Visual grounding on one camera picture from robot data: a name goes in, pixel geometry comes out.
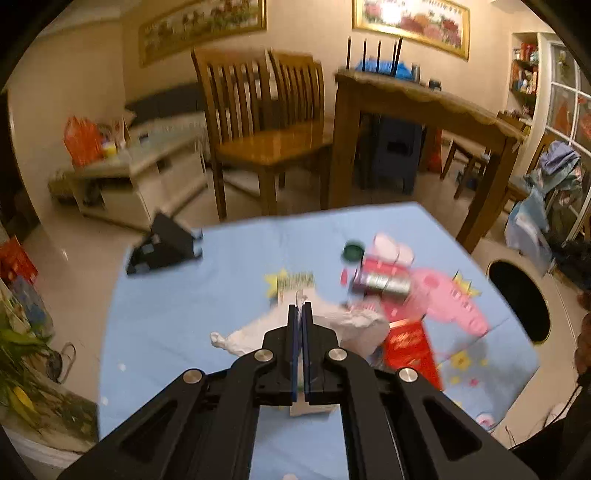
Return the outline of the white tissue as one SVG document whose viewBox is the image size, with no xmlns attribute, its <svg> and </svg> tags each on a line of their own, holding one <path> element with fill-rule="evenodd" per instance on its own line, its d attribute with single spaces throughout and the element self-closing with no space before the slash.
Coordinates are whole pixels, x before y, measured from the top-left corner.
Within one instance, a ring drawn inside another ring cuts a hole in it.
<svg viewBox="0 0 591 480">
<path fill-rule="evenodd" d="M 332 304 L 315 292 L 315 288 L 291 290 L 279 294 L 276 306 L 269 313 L 233 331 L 228 337 L 211 332 L 211 345 L 235 356 L 242 356 L 263 347 L 267 331 L 287 325 L 288 307 L 311 303 L 314 323 L 335 331 L 339 346 L 368 357 L 385 340 L 390 322 L 384 314 L 380 301 L 369 300 L 346 305 Z"/>
</svg>

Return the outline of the red gift box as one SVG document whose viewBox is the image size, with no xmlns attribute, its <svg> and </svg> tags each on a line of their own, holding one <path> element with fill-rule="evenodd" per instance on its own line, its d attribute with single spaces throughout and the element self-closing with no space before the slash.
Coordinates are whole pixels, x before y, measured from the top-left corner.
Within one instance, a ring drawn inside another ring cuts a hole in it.
<svg viewBox="0 0 591 480">
<path fill-rule="evenodd" d="M 443 389 L 431 345 L 421 320 L 405 319 L 391 322 L 383 349 L 384 362 L 389 369 L 413 368 L 435 388 Z"/>
</svg>

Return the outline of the light blue cartoon tablecloth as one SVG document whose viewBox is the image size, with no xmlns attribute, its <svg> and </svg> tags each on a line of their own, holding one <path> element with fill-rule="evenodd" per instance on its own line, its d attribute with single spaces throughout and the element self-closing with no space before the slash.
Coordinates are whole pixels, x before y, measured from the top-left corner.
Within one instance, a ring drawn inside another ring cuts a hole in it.
<svg viewBox="0 0 591 480">
<path fill-rule="evenodd" d="M 533 376 L 535 351 L 466 251 L 421 206 L 397 204 L 217 226 L 198 243 L 200 259 L 123 275 L 103 342 L 101 440 L 185 371 L 230 368 L 242 356 L 213 347 L 209 335 L 228 337 L 266 315 L 280 293 L 315 288 L 337 305 L 359 299 L 360 293 L 339 285 L 342 248 L 349 240 L 371 246 L 379 235 L 413 253 L 404 266 L 411 294 L 393 306 L 428 298 L 427 313 L 414 319 L 423 323 L 439 374 L 456 373 L 455 359 L 463 356 L 467 373 L 484 378 L 475 389 L 448 384 L 438 390 L 490 434 Z M 260 408 L 245 479 L 353 479 L 339 406 L 311 405 L 304 398 L 303 306 L 296 306 L 297 399 Z"/>
</svg>

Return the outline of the green potted plant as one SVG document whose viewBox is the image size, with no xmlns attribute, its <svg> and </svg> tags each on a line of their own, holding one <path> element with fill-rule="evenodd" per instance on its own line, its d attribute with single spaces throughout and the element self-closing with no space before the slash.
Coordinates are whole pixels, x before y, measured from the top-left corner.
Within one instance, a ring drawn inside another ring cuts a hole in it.
<svg viewBox="0 0 591 480">
<path fill-rule="evenodd" d="M 17 300 L 2 298 L 1 424 L 45 446 L 85 452 L 98 441 L 97 406 L 48 376 L 54 353 Z"/>
</svg>

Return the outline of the green bottle cap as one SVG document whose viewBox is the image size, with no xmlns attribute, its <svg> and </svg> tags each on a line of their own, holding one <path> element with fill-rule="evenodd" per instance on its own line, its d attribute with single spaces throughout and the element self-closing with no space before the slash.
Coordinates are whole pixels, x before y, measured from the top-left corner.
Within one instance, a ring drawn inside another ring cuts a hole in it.
<svg viewBox="0 0 591 480">
<path fill-rule="evenodd" d="M 365 246 L 363 243 L 356 241 L 346 242 L 342 249 L 342 258 L 349 263 L 359 263 L 363 260 L 365 255 Z"/>
</svg>

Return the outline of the black phone stand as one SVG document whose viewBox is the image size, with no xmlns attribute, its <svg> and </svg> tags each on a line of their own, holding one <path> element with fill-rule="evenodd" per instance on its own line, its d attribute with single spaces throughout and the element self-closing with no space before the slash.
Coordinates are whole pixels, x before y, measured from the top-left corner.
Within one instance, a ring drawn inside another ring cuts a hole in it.
<svg viewBox="0 0 591 480">
<path fill-rule="evenodd" d="M 185 230 L 171 217 L 158 212 L 148 234 L 132 250 L 125 272 L 128 276 L 144 275 L 198 260 L 202 257 L 198 243 L 202 240 L 201 230 Z"/>
</svg>

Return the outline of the red box on floor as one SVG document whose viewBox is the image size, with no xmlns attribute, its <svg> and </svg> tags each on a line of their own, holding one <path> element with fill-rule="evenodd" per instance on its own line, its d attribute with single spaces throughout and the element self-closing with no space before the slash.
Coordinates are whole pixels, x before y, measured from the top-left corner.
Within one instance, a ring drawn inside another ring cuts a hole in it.
<svg viewBox="0 0 591 480">
<path fill-rule="evenodd" d="M 21 277 L 33 285 L 38 276 L 38 270 L 16 237 L 1 245 L 0 267 L 1 279 L 5 283 L 12 283 Z"/>
</svg>

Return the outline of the white low tv cabinet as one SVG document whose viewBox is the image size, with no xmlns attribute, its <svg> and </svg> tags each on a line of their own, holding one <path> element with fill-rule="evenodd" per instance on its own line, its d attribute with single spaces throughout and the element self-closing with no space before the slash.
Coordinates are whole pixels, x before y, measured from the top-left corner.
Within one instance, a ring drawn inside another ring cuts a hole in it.
<svg viewBox="0 0 591 480">
<path fill-rule="evenodd" d="M 185 114 L 140 125 L 127 148 L 64 179 L 82 215 L 147 231 L 204 192 L 208 155 L 204 113 Z"/>
</svg>

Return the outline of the blue plastic stool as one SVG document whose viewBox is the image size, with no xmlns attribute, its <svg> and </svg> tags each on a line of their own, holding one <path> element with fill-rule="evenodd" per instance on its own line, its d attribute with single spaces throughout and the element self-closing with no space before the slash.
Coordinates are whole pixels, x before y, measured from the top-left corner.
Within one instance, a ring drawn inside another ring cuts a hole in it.
<svg viewBox="0 0 591 480">
<path fill-rule="evenodd" d="M 361 186 L 372 188 L 377 180 L 389 179 L 401 184 L 403 194 L 411 195 L 423 150 L 423 126 L 377 114 L 366 118 Z"/>
</svg>

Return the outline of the wooden chair with clothes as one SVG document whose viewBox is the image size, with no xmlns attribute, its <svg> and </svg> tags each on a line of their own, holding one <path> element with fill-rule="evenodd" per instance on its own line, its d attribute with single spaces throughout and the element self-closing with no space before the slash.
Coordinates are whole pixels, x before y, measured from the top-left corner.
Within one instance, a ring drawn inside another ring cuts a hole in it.
<svg viewBox="0 0 591 480">
<path fill-rule="evenodd" d="M 569 209 L 583 194 L 585 173 L 578 151 L 554 132 L 545 133 L 532 158 L 530 169 L 512 176 L 493 155 L 457 241 L 473 252 L 508 203 L 515 213 L 523 211 L 537 228 L 550 230 L 547 216 L 555 203 Z"/>
</svg>

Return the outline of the orange plastic bag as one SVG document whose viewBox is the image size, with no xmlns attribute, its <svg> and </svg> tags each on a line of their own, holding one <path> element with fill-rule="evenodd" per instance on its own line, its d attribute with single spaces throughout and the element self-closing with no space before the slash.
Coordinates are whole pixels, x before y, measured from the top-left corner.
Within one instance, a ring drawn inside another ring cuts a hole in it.
<svg viewBox="0 0 591 480">
<path fill-rule="evenodd" d="M 102 135 L 97 125 L 87 118 L 68 118 L 63 143 L 75 168 L 88 166 L 103 158 Z"/>
</svg>

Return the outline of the wooden dining table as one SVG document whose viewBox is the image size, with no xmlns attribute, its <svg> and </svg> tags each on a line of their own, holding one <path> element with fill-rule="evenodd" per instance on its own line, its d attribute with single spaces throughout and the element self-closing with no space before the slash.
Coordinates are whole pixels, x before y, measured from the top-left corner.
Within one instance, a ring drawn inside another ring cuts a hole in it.
<svg viewBox="0 0 591 480">
<path fill-rule="evenodd" d="M 329 209 L 349 205 L 356 140 L 363 113 L 440 128 L 482 145 L 492 153 L 484 179 L 456 237 L 457 242 L 472 253 L 497 218 L 525 135 L 472 102 L 413 82 L 341 68 L 335 72 L 335 83 Z"/>
</svg>

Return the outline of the wooden chair front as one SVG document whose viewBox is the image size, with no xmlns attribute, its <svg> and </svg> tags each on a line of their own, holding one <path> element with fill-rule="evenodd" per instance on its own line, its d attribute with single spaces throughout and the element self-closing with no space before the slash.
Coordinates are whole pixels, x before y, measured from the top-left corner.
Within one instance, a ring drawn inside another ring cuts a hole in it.
<svg viewBox="0 0 591 480">
<path fill-rule="evenodd" d="M 287 171 L 303 168 L 320 177 L 320 205 L 328 208 L 332 140 L 304 125 L 280 130 L 276 81 L 269 51 L 197 48 L 191 59 L 204 92 L 211 172 L 219 220 L 228 217 L 226 167 L 256 175 L 259 189 L 242 193 L 259 202 L 263 215 L 277 213 L 276 192 Z"/>
</svg>

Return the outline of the wooden chair behind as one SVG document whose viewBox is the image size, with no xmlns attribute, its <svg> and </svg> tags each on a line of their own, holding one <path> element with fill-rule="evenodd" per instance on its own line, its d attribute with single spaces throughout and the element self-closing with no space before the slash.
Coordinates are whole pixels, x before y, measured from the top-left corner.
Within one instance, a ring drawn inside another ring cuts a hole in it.
<svg viewBox="0 0 591 480">
<path fill-rule="evenodd" d="M 332 140 L 334 120 L 325 114 L 325 78 L 322 63 L 308 53 L 269 51 L 276 81 L 280 130 L 310 126 L 325 141 Z"/>
</svg>

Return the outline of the black wifi router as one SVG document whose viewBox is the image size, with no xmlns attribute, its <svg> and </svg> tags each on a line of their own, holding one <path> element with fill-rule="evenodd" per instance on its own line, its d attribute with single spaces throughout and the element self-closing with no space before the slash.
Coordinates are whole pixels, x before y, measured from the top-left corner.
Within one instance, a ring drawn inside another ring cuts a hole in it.
<svg viewBox="0 0 591 480">
<path fill-rule="evenodd" d="M 382 59 L 382 42 L 378 43 L 377 52 L 375 57 L 368 55 L 368 44 L 367 41 L 363 41 L 362 46 L 362 59 L 360 62 L 353 64 L 353 39 L 348 38 L 346 43 L 346 63 L 345 68 L 348 70 L 355 70 L 365 73 L 373 73 L 391 78 L 397 78 L 405 81 L 413 81 L 413 72 L 404 64 L 401 60 L 401 53 L 403 47 L 403 38 L 399 38 L 394 42 L 394 47 L 390 60 Z"/>
</svg>

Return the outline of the white shelf with items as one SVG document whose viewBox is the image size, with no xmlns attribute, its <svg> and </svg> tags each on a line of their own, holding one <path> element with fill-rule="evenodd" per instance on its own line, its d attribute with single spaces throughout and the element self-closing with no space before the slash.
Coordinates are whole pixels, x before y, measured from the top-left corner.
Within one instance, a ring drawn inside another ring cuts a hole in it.
<svg viewBox="0 0 591 480">
<path fill-rule="evenodd" d="M 546 54 L 542 32 L 516 32 L 510 35 L 509 70 L 505 110 L 532 126 L 541 87 L 546 83 Z"/>
</svg>

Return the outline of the framed flower painting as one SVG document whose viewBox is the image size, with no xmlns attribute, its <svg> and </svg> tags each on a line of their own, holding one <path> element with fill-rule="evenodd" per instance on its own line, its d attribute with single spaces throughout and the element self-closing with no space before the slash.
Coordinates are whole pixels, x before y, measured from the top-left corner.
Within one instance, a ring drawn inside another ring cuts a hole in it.
<svg viewBox="0 0 591 480">
<path fill-rule="evenodd" d="M 353 29 L 409 39 L 464 60 L 470 55 L 470 10 L 452 1 L 353 1 Z"/>
</svg>

